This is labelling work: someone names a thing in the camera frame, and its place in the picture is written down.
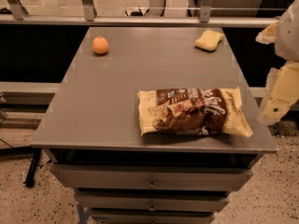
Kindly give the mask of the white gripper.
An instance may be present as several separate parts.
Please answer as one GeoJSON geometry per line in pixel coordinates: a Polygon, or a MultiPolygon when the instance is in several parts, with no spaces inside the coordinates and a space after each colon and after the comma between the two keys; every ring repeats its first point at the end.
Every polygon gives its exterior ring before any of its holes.
{"type": "Polygon", "coordinates": [[[273,125],[299,100],[299,0],[294,0],[279,22],[268,25],[255,40],[265,45],[276,42],[276,55],[289,60],[279,69],[271,68],[266,80],[258,121],[273,125]]]}

